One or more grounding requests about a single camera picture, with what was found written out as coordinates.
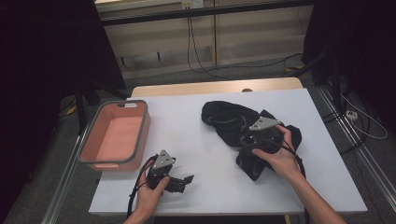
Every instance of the hand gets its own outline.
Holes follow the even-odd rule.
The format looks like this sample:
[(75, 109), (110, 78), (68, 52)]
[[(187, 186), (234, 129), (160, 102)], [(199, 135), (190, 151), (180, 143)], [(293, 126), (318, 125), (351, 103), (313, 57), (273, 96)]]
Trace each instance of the hand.
[[(294, 147), (291, 144), (291, 131), (280, 125), (276, 125), (276, 128), (283, 133), (282, 145), (284, 147), (290, 147), (290, 149), (294, 151)], [(274, 170), (285, 178), (289, 178), (291, 175), (295, 174), (295, 172), (300, 173), (300, 169), (297, 165), (294, 155), (285, 148), (281, 148), (277, 153), (274, 154), (266, 153), (255, 148), (252, 150), (252, 153), (263, 160), (268, 161)]]
[(137, 191), (137, 201), (136, 207), (132, 215), (125, 221), (125, 224), (128, 223), (144, 223), (149, 217), (154, 213), (155, 209), (157, 208), (158, 202), (160, 198), (163, 196), (163, 190), (169, 183), (170, 177), (165, 176), (160, 183), (158, 184), (157, 188), (151, 189), (147, 186), (147, 179), (146, 179), (146, 171), (147, 169), (154, 163), (151, 161), (147, 167), (145, 168), (145, 172), (139, 179), (139, 185), (141, 186)]

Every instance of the black curtain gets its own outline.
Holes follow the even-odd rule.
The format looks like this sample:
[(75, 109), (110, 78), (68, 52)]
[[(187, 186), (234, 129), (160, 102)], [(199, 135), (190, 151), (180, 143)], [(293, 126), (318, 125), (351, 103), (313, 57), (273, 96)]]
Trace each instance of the black curtain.
[(92, 0), (0, 0), (0, 222), (40, 163), (59, 103), (76, 82), (125, 87), (99, 21)]
[(309, 63), (323, 50), (329, 52), (313, 69), (316, 84), (331, 76), (332, 57), (336, 57), (341, 75), (392, 130), (396, 130), (395, 9), (394, 1), (317, 1), (303, 56), (303, 62)]

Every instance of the wooden table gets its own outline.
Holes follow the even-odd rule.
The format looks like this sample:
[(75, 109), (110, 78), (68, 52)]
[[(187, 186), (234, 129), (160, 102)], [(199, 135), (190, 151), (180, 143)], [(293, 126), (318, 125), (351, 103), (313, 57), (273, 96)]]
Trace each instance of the wooden table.
[(300, 79), (296, 77), (264, 78), (250, 80), (233, 80), (217, 82), (198, 82), (187, 84), (142, 86), (134, 88), (133, 97), (190, 95), (204, 93), (241, 92), (247, 91), (277, 91), (302, 89)]

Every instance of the metal bracket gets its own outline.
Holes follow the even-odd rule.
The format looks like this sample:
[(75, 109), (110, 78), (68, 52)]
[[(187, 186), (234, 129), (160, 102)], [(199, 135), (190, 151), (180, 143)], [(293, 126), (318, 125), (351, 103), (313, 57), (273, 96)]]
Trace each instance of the metal bracket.
[(268, 129), (276, 126), (277, 124), (281, 124), (278, 119), (268, 119), (264, 117), (260, 117), (253, 125), (251, 125), (248, 129), (253, 132), (262, 131), (264, 129)]
[(173, 165), (175, 163), (175, 159), (173, 159), (169, 154), (162, 150), (157, 160), (152, 165), (153, 170), (161, 169), (168, 165)]

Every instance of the pink tray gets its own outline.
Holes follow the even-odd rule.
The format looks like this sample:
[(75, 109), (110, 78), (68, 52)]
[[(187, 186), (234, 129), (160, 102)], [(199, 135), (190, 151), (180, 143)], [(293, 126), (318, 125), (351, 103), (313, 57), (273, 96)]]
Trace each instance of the pink tray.
[(96, 171), (134, 171), (142, 161), (149, 124), (144, 101), (105, 103), (83, 135), (78, 159)]

